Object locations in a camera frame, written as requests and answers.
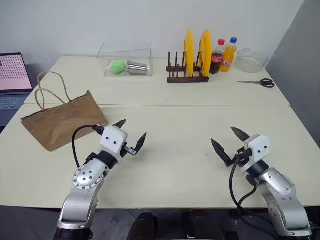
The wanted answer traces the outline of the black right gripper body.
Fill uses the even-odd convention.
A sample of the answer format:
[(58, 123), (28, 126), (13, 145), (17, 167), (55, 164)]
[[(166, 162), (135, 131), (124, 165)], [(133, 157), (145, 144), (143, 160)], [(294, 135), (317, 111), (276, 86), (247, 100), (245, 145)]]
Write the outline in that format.
[(250, 148), (245, 149), (244, 147), (242, 147), (237, 150), (237, 154), (233, 159), (237, 162), (238, 166), (243, 167), (249, 162), (251, 156), (252, 150)]

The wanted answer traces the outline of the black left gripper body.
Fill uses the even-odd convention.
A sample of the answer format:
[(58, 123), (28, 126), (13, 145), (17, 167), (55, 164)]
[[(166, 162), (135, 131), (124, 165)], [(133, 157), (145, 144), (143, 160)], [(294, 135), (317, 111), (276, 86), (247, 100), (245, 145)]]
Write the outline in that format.
[(120, 156), (124, 158), (127, 154), (135, 156), (137, 152), (132, 147), (128, 147), (127, 142), (125, 142), (120, 150)]

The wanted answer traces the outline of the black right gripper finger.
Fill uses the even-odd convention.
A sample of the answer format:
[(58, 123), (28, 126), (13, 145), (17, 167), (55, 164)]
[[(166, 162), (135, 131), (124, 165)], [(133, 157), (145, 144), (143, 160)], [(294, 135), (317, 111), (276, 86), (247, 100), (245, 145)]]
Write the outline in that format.
[(215, 141), (213, 138), (211, 139), (211, 144), (212, 144), (215, 152), (222, 159), (222, 161), (224, 162), (224, 164), (227, 168), (234, 164), (235, 160), (231, 159), (226, 154), (225, 149), (217, 141)]
[(237, 127), (231, 127), (231, 130), (241, 141), (246, 141), (247, 139), (250, 138), (250, 136), (247, 133), (245, 133), (244, 131), (242, 131)]

